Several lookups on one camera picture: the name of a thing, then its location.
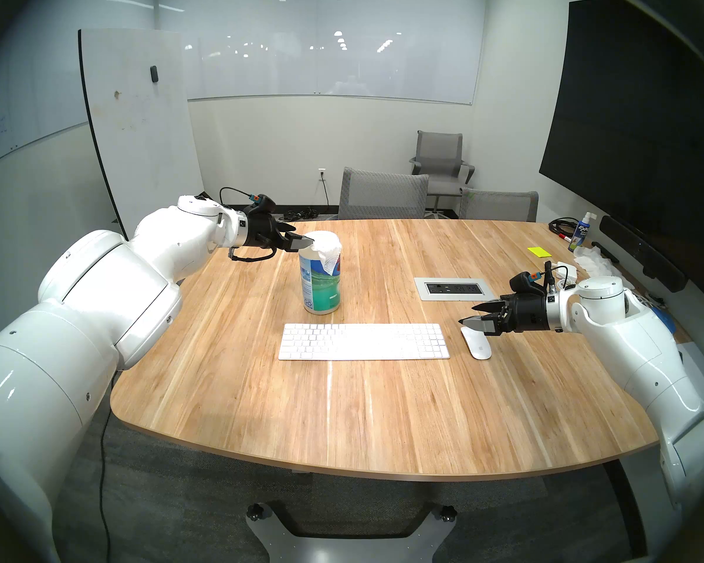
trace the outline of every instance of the gray mesh chair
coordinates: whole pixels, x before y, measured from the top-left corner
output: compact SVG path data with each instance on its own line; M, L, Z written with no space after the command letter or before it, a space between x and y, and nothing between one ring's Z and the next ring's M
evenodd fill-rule
M427 194L426 175L375 173L345 167L338 219L422 219Z
M469 183L474 173L474 165L462 161L461 133L426 133L418 130L416 155L409 162L414 164L413 175L430 175L428 195L435 196L435 206L430 212L434 218L445 217L438 213L438 199L441 196L459 197L462 194L460 188ZM466 181L460 182L462 165L469 167L469 173Z
M537 221L536 191L478 191L462 188L459 219Z

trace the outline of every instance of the black monitor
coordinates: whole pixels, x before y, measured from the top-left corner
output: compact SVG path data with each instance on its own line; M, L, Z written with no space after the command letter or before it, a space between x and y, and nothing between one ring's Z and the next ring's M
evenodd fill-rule
M608 212L704 292L704 61L625 0L569 4L540 173Z

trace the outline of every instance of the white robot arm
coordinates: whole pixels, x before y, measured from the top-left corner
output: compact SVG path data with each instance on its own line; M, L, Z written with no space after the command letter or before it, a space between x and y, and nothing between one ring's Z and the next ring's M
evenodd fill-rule
M52 504L85 430L114 372L135 365L177 316L178 281L220 246L254 261L312 243L274 220L268 197L251 198L236 212L180 197L129 242L87 234L47 272L39 303L0 332L0 508L43 560L59 560ZM242 245L272 253L239 258Z
M583 334L612 379L646 411L660 438L660 467L670 501L688 510L704 491L704 401L686 375L675 340L620 278L600 276L556 291L528 272L511 279L515 294L474 308L488 315L460 322L486 335L525 330ZM571 303L577 295L578 302Z

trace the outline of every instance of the white mouse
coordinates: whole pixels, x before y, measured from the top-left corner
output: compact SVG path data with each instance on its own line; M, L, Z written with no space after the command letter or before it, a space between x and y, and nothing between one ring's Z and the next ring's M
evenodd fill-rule
M469 352L475 359L489 359L492 352L485 333L462 327L462 335L469 346Z

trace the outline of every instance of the yellow sticky note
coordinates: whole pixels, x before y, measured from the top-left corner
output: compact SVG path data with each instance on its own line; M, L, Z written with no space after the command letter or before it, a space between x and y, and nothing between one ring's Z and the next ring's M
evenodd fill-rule
M538 258L550 258L550 253L548 250L545 250L544 248L540 248L540 246L536 246L534 248L527 248L532 254L537 256Z

